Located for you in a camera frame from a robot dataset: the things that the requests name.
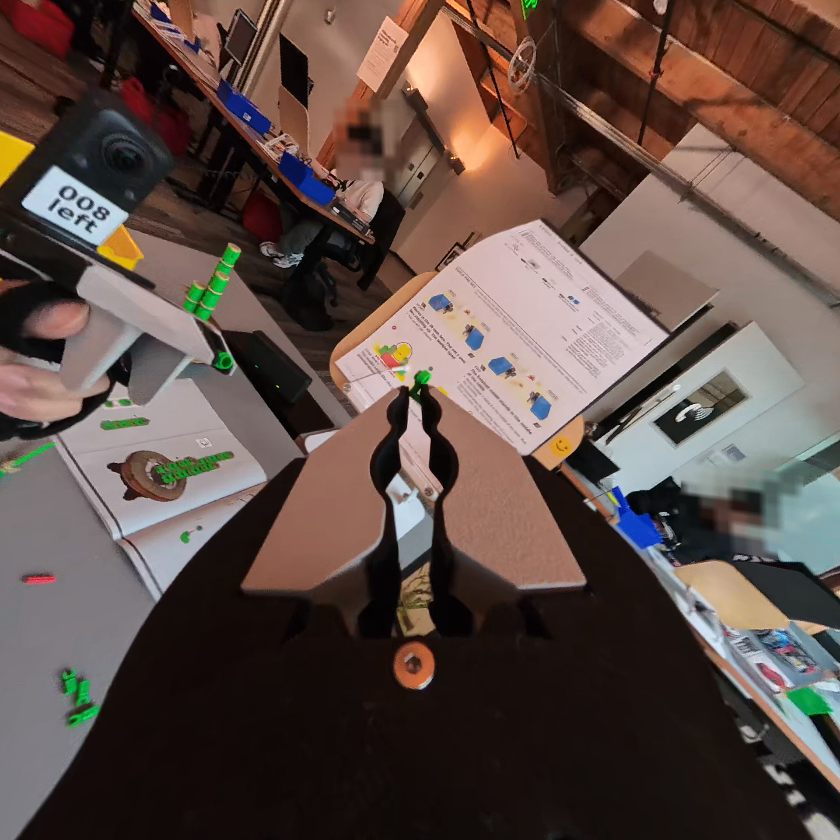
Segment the person's left hand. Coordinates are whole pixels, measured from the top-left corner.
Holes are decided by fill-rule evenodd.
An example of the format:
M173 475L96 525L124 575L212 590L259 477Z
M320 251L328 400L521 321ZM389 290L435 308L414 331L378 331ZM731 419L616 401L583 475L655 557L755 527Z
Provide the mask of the person's left hand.
M89 321L84 302L55 302L37 308L23 322L21 334L31 340L65 340L83 331ZM18 354L2 345L2 413L36 424L52 424L79 414L83 403L108 393L107 375L83 390L67 389L57 372L17 362Z

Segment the red beanbag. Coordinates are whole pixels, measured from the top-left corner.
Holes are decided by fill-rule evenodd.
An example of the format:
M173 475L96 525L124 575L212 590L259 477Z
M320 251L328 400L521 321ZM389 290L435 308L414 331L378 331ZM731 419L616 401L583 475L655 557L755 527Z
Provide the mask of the red beanbag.
M245 201L241 224L262 242L276 243L284 232L280 205L260 189Z
M160 135L176 159L185 157L193 131L184 111L157 103L134 77L121 82L119 94L134 116Z
M18 35L56 58L67 58L76 28L55 3L2 1L1 10Z

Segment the black phone pictogram sign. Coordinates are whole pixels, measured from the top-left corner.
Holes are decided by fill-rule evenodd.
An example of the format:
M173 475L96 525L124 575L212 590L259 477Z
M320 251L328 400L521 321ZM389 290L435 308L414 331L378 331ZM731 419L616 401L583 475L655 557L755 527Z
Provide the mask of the black phone pictogram sign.
M671 445L680 446L748 399L737 380L720 371L661 413L653 426Z

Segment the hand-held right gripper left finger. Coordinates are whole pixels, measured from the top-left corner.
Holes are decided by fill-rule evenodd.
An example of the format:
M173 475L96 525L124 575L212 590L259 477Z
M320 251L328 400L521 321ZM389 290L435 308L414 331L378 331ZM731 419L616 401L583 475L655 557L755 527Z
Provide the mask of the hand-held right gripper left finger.
M360 637L393 635L402 573L386 490L409 403L407 388L389 391L306 458L243 593L332 606Z

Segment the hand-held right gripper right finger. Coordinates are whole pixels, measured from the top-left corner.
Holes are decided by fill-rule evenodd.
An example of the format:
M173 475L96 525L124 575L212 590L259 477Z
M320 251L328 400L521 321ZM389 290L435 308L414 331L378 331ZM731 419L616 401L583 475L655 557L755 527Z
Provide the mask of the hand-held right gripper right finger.
M586 578L538 486L554 478L431 385L416 389L434 504L430 616L439 635L470 636L498 608L580 593Z

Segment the long green lego rod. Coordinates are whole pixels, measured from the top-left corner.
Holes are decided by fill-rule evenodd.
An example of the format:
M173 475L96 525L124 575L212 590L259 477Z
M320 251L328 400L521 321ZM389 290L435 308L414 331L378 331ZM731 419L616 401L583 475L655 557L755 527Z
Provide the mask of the long green lego rod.
M21 471L27 464L32 462L37 457L49 452L56 446L55 442L38 445L26 451L14 452L1 462L1 478L12 476Z

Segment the black office chair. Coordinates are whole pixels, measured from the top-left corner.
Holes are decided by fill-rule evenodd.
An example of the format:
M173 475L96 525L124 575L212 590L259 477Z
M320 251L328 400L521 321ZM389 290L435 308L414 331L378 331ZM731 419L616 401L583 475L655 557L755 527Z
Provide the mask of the black office chair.
M367 233L356 222L350 223L350 230L336 221L320 223L315 238L303 251L301 263L276 295L291 320L310 332L331 330L334 321L327 307L338 306L339 293L326 262L330 260L358 274L357 287L367 291L390 253L404 216L405 208L385 190L379 208L367 224Z

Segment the computer monitor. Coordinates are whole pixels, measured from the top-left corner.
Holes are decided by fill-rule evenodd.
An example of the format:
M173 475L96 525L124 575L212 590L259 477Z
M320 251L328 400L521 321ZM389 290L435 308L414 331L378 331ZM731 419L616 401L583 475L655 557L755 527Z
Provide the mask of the computer monitor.
M255 21L242 8L238 8L234 12L224 37L223 52L226 58L223 59L223 63L230 60L237 66L242 66L255 41L257 32L258 27Z

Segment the white lego instruction booklet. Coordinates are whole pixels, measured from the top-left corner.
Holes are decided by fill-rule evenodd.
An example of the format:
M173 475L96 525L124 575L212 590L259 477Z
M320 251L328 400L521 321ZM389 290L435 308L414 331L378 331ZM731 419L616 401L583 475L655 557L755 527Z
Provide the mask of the white lego instruction booklet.
M159 601L194 554L264 489L261 459L197 385L175 381L141 406L117 385L56 449L113 541Z

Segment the printed instruction sheet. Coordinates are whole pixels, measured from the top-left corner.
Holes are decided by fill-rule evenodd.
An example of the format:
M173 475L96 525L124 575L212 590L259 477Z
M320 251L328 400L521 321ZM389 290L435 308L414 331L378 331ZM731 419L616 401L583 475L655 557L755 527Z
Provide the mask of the printed instruction sheet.
M668 338L538 220L469 248L337 367L357 411L428 371L430 385L531 455Z

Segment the white paper notice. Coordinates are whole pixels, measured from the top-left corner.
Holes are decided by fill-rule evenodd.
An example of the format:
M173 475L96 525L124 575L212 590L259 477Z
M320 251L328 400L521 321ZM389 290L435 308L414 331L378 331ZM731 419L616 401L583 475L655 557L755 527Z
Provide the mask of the white paper notice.
M384 18L356 73L367 88L378 92L407 37L408 33L394 20Z

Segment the blue plastic bin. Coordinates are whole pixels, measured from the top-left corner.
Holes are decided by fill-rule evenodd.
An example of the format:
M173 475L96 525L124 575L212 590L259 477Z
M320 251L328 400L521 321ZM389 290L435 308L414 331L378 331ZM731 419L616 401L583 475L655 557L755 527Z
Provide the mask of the blue plastic bin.
M301 194L322 207L328 207L335 198L335 190L320 180L314 170L295 154L282 151L278 161L278 172Z
M616 524L619 531L629 539L638 549L647 550L659 546L663 542L663 535L656 528L649 514L636 514L629 506L619 486L612 489L612 497L616 502Z
M217 97L226 110L242 123L250 126L261 136L268 134L271 129L271 122L267 116L226 79L220 78L217 86Z

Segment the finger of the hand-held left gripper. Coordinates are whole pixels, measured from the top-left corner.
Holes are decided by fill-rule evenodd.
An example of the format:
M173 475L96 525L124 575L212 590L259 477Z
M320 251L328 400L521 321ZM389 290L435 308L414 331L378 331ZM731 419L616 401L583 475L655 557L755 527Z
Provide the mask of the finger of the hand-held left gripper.
M105 266L88 266L80 275L76 294L91 308L114 316L122 324L186 354L190 360L216 370L233 370L235 359L224 337L197 315L179 308L154 292L142 278Z
M91 305L87 326L66 340L59 378L71 392L86 391L125 354L129 399L151 403L191 361L191 316L171 305L159 311L129 307L121 313Z

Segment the light wooden board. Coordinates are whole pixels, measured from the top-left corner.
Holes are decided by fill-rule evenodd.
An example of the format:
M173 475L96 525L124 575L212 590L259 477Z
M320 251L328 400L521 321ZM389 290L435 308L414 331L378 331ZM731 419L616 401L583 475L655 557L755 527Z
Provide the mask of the light wooden board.
M721 623L739 631L786 629L791 619L733 564L720 560L682 565L675 575L701 595Z

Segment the green lego bamboo stalk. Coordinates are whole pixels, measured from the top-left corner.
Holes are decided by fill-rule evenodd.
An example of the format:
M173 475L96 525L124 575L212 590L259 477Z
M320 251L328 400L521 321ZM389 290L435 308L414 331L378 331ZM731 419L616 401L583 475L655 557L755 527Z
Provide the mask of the green lego bamboo stalk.
M206 366L224 375L237 369L235 356L228 347L222 330L215 320L217 305L228 286L230 275L242 250L233 243L227 244L213 274L205 281L194 281L182 302L185 315L184 339L190 348L184 350L175 369L176 377L185 375L192 365Z

